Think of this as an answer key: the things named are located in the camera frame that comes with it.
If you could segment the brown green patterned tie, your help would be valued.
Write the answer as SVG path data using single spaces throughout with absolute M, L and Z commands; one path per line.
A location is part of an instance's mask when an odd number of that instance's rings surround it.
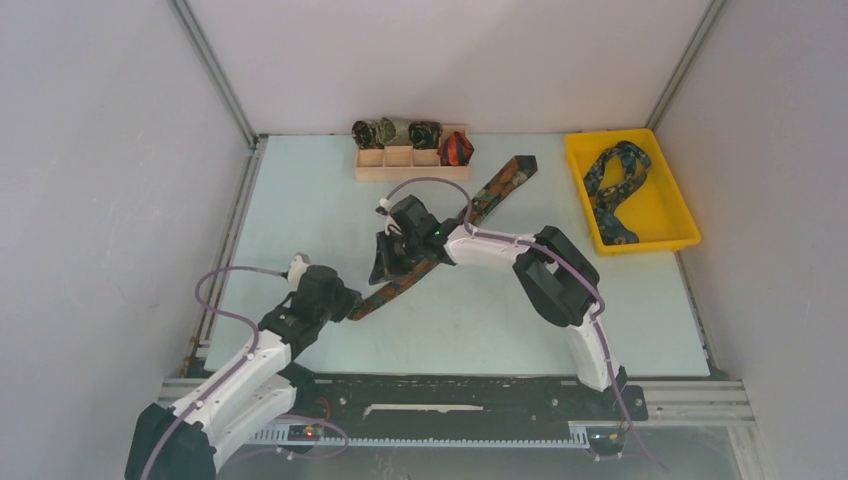
M 470 198 L 457 215 L 450 217 L 451 231 L 467 220 L 478 226 L 495 208 L 514 190 L 525 183 L 537 172 L 537 161 L 532 155 L 515 156 L 510 159 L 478 193 Z M 424 276 L 438 265 L 424 261 L 416 266 L 411 274 L 401 276 L 395 281 L 377 284 L 380 288 L 354 307 L 348 318 L 358 321 L 381 308 L 388 302 L 411 289 Z

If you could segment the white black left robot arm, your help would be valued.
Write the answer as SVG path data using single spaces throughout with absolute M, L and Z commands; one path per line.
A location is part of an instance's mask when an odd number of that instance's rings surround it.
M 295 255 L 287 270 L 290 292 L 257 322 L 249 340 L 223 367 L 189 394 L 139 415 L 125 467 L 127 479 L 213 479 L 263 426 L 287 412 L 304 416 L 315 388 L 283 371 L 329 322 L 344 320 L 361 302 L 336 270 Z

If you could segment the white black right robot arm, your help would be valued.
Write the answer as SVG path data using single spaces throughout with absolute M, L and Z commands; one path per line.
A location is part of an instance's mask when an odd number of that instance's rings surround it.
M 564 329 L 585 386 L 585 411 L 606 418 L 620 407 L 622 395 L 615 385 L 620 364 L 601 323 L 600 275 L 559 229 L 546 226 L 536 234 L 517 235 L 463 220 L 438 221 L 413 195 L 398 202 L 383 198 L 376 212 L 385 224 L 377 235 L 371 284 L 395 280 L 424 260 L 512 273 L 534 310 Z

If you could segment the wooden compartment box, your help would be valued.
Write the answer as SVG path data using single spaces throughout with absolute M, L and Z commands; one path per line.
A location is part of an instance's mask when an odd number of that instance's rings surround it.
M 467 133 L 466 125 L 444 124 L 440 145 L 454 131 Z M 431 176 L 453 181 L 469 180 L 471 166 L 441 166 L 437 149 L 414 150 L 411 146 L 384 146 L 383 149 L 361 150 L 357 147 L 354 176 L 359 182 L 399 182 Z

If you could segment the orange navy rolled tie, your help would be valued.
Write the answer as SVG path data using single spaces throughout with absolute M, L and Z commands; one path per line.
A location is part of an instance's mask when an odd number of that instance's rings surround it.
M 452 132 L 437 150 L 440 165 L 447 167 L 467 166 L 474 152 L 473 144 L 461 131 Z

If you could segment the black green rolled tie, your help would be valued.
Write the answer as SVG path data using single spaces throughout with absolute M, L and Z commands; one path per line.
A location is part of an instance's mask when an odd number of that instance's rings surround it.
M 443 125 L 437 121 L 419 120 L 408 125 L 408 136 L 414 150 L 432 150 L 440 145 Z

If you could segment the olive green rolled tie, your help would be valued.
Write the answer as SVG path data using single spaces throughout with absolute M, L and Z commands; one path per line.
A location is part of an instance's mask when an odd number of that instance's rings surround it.
M 402 118 L 383 117 L 376 123 L 376 139 L 383 146 L 411 146 L 411 121 Z

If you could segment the dark patterned rolled tie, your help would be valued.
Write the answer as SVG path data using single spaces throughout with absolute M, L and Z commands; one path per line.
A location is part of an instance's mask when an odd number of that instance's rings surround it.
M 361 150 L 383 149 L 378 139 L 378 123 L 373 120 L 357 120 L 351 127 L 351 136 Z

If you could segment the blue patterned tie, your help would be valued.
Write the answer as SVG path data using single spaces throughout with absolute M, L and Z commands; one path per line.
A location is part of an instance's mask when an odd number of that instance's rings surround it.
M 623 179 L 602 187 L 608 164 L 620 161 Z M 604 245 L 627 245 L 640 242 L 639 236 L 628 229 L 615 215 L 616 210 L 646 182 L 652 161 L 647 153 L 633 142 L 622 140 L 605 149 L 590 166 L 583 178 L 592 213 Z

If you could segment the yellow plastic tray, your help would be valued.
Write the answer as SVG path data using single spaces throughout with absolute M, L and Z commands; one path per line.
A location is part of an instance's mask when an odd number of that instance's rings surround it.
M 601 241 L 583 178 L 605 149 L 622 140 L 641 147 L 651 158 L 652 166 L 644 185 L 615 212 L 622 223 L 639 236 L 640 242 L 608 246 Z M 564 145 L 566 165 L 573 176 L 589 237 L 597 254 L 611 256 L 678 251 L 701 240 L 694 218 L 652 130 L 640 128 L 569 133 L 564 137 Z M 607 166 L 601 186 L 607 187 L 622 179 L 620 161 L 614 159 Z

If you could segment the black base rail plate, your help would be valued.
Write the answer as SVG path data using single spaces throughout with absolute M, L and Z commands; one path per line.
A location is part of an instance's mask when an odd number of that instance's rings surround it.
M 570 376 L 316 374 L 299 382 L 291 412 L 327 420 L 352 440 L 555 442 L 580 425 L 648 419 L 641 387 L 621 394 Z

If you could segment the aluminium frame rail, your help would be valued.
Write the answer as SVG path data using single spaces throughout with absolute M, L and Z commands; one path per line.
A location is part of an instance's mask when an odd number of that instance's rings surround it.
M 293 414 L 246 444 L 285 446 L 586 448 L 637 426 L 754 423 L 738 381 L 630 379 L 602 394 L 574 377 L 318 374 Z

